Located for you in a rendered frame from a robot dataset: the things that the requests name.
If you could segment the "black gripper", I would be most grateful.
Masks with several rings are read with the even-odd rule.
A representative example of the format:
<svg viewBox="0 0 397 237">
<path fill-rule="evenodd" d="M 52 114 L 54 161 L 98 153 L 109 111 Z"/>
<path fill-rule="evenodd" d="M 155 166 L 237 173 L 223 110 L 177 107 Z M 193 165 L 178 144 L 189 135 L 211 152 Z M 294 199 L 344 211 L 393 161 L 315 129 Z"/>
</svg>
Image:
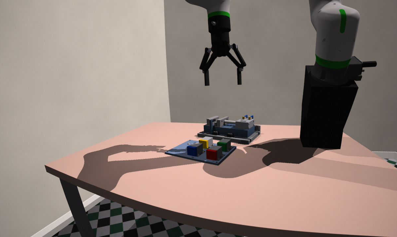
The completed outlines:
<svg viewBox="0 0 397 237">
<path fill-rule="evenodd" d="M 211 48 L 205 48 L 205 53 L 200 64 L 200 69 L 202 69 L 202 73 L 204 73 L 205 86 L 209 86 L 209 71 L 208 69 L 214 62 L 217 57 L 228 56 L 228 58 L 237 66 L 237 82 L 238 85 L 242 85 L 242 71 L 243 67 L 246 66 L 245 61 L 240 54 L 238 47 L 236 44 L 229 45 L 229 31 L 228 30 L 214 30 L 211 31 Z M 236 53 L 237 58 L 240 63 L 232 56 L 229 52 L 230 49 L 233 49 Z M 210 59 L 209 55 L 211 53 Z M 208 62 L 207 62 L 208 60 Z"/>
</svg>

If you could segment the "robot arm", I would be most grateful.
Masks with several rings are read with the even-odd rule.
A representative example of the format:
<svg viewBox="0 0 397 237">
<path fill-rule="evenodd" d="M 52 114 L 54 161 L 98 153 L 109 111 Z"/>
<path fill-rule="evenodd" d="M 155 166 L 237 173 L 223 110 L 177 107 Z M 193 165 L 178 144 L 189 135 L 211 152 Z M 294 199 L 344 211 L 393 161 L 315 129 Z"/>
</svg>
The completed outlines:
<svg viewBox="0 0 397 237">
<path fill-rule="evenodd" d="M 208 30 L 230 28 L 231 0 L 185 0 L 207 9 Z M 316 62 L 311 76 L 326 85 L 343 85 L 349 79 L 361 81 L 363 67 L 376 66 L 376 61 L 362 62 L 353 55 L 360 14 L 344 6 L 341 0 L 309 0 L 310 20 L 316 30 Z"/>
</svg>

